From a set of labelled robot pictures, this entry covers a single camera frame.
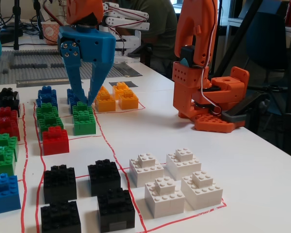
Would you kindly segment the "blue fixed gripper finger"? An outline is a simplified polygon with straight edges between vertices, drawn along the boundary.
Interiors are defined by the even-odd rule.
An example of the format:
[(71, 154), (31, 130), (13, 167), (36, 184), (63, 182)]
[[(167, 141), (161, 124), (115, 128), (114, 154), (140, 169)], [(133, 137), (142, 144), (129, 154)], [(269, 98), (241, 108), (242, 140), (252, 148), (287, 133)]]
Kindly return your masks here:
[(92, 64), (92, 77), (90, 79), (90, 90), (88, 93), (88, 106), (92, 105), (99, 90), (101, 89), (108, 73), (113, 66), (113, 60), (110, 62), (94, 62)]

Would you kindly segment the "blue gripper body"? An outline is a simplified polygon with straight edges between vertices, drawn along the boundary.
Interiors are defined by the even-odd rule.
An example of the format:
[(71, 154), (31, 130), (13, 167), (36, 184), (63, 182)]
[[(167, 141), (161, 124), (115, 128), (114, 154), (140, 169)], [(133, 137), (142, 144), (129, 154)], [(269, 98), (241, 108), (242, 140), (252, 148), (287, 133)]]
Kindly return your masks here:
[(62, 26), (58, 34), (59, 52), (64, 60), (80, 60), (94, 64), (112, 64), (115, 37), (96, 28), (77, 25)]

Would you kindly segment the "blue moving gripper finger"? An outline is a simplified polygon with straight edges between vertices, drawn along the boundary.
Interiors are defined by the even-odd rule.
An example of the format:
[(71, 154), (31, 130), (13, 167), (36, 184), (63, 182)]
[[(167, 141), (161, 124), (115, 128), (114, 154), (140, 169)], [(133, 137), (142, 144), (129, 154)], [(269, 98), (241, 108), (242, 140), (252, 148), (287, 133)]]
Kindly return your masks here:
[(88, 99), (84, 93), (81, 82), (81, 53), (78, 45), (73, 41), (67, 40), (61, 44), (60, 52), (62, 54), (71, 89), (82, 103), (87, 104)]

